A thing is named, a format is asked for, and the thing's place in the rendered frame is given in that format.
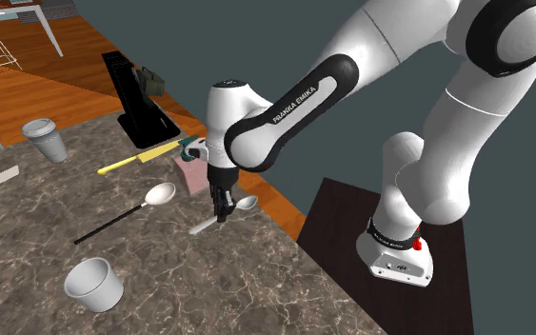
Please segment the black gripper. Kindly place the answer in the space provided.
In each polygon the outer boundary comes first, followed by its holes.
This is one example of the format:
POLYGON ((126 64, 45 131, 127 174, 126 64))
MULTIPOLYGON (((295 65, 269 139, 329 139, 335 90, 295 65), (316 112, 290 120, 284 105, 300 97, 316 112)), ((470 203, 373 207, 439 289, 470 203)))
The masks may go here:
POLYGON ((237 183, 238 176, 238 167, 208 165, 210 196, 218 223, 224 223, 235 209, 235 200, 232 198, 230 191, 237 183))

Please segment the small white spoon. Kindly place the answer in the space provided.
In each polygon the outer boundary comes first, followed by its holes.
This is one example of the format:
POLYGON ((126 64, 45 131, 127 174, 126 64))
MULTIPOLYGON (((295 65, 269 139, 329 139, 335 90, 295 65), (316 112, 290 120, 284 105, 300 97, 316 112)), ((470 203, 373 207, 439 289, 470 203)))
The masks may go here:
MULTIPOLYGON (((252 209, 258 203, 258 197, 256 195, 249 195, 244 197, 236 202, 232 210, 249 210, 252 209)), ((201 222, 200 224, 192 227, 189 230, 189 235, 196 235, 203 229, 211 226, 212 224, 218 221, 218 216, 214 215, 213 217, 208 218, 207 220, 201 222)))

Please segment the pink box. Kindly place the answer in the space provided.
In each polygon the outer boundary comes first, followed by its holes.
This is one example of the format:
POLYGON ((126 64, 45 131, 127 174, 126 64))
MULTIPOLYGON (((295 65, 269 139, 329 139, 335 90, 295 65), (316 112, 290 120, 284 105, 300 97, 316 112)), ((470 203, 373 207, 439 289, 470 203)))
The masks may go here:
POLYGON ((199 159, 186 162, 181 157, 175 158, 174 161, 180 169, 190 195, 208 188, 208 164, 206 162, 199 159))

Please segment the teal and white spray bottle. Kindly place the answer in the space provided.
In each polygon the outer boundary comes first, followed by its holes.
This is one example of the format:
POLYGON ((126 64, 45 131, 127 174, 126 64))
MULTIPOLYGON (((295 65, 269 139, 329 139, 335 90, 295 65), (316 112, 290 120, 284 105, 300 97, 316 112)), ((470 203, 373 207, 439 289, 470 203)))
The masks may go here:
POLYGON ((208 160, 208 148, 205 137, 194 135, 179 140, 178 143, 182 146, 181 159, 184 162, 190 162, 196 159, 204 162, 208 160))

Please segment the yellow knife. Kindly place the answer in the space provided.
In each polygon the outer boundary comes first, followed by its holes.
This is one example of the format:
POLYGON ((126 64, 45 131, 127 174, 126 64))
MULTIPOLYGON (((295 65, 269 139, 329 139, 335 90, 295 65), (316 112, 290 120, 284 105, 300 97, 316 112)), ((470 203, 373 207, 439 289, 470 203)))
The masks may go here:
POLYGON ((147 150, 147 151, 144 151, 142 153, 139 153, 135 156, 132 156, 132 157, 129 157, 127 159, 124 159, 122 161, 119 161, 119 162, 116 162, 114 164, 111 164, 109 166, 106 166, 106 167, 102 167, 102 168, 99 168, 97 170, 97 173, 99 175, 105 175, 106 173, 108 173, 109 171, 111 170, 114 170, 114 169, 117 169, 117 168, 120 168, 128 163, 131 163, 133 161, 140 161, 141 163, 145 163, 147 161, 150 161, 174 148, 177 148, 179 147, 180 144, 178 141, 173 141, 173 142, 170 142, 170 143, 167 143, 167 144, 164 144, 160 147, 157 147, 157 148, 153 148, 153 149, 150 149, 150 150, 147 150))

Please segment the black knife block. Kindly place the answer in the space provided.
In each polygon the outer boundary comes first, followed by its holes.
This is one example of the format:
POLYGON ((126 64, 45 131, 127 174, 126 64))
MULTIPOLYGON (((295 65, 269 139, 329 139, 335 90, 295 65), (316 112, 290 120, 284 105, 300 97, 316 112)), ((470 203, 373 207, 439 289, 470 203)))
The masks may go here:
POLYGON ((179 129, 142 91, 131 61, 120 51, 102 53, 124 113, 118 122, 137 148, 149 148, 177 137, 179 129))

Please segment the dark green bag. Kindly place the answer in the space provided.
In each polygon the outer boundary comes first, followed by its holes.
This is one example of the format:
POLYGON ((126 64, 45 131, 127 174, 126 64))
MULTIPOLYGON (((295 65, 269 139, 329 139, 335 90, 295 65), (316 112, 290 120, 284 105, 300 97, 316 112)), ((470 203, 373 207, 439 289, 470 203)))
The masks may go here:
POLYGON ((140 89, 146 95, 162 96, 164 94, 165 80, 157 73, 147 69, 146 67, 134 69, 133 73, 140 89))

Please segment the white mug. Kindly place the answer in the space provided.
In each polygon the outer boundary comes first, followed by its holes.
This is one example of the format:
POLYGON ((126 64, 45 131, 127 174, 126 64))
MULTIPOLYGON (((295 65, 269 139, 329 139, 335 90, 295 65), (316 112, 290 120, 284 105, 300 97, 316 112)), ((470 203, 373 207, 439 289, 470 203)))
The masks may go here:
POLYGON ((101 257, 84 258, 67 275, 63 289, 89 311, 102 313, 114 308, 124 286, 109 262, 101 257))

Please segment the grey paper cup with lid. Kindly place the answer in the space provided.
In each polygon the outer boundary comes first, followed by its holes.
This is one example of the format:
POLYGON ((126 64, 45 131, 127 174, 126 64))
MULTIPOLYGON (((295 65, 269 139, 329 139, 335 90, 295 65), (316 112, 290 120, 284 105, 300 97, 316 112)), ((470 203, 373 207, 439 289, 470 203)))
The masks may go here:
POLYGON ((68 152, 56 124, 48 118, 39 118, 22 126, 22 133, 52 163, 68 158, 68 152))

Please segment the dark wooden robot stand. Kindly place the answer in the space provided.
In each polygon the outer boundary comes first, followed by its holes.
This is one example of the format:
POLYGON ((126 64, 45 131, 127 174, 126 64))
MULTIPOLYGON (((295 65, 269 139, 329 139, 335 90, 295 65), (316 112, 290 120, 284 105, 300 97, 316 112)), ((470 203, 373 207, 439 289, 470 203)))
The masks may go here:
POLYGON ((421 225, 434 265, 428 286, 376 278, 355 244, 379 198, 325 178, 297 243, 388 335, 474 335, 463 222, 421 225))

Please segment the grey table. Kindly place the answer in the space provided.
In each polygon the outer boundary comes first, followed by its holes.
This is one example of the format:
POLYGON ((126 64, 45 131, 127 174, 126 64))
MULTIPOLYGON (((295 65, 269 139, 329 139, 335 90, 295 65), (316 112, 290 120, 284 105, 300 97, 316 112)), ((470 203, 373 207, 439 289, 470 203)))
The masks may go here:
POLYGON ((63 57, 58 41, 50 27, 51 20, 78 16, 72 0, 0 0, 0 19, 11 19, 13 15, 34 17, 46 32, 58 55, 63 57))

